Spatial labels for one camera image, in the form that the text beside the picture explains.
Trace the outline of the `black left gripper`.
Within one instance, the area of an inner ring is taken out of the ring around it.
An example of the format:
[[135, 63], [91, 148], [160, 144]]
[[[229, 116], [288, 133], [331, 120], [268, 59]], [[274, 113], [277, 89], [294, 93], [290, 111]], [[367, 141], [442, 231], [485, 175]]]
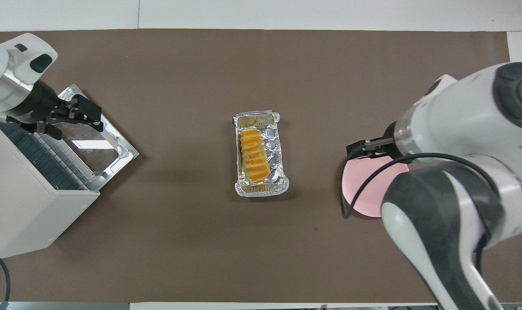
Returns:
[[16, 107], [8, 110], [6, 123], [25, 135], [48, 135], [62, 140], [62, 130], [43, 120], [56, 108], [56, 123], [88, 125], [102, 132], [102, 108], [82, 95], [74, 95], [71, 100], [60, 99], [52, 87], [38, 80], [33, 84], [28, 96]]

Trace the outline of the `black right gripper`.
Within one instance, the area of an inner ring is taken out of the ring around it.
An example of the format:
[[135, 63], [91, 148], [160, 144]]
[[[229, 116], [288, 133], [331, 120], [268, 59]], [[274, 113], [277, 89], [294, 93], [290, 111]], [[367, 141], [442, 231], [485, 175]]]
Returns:
[[365, 141], [357, 141], [346, 147], [346, 159], [379, 158], [389, 155], [391, 158], [403, 157], [395, 142], [396, 121], [391, 123], [383, 137]]

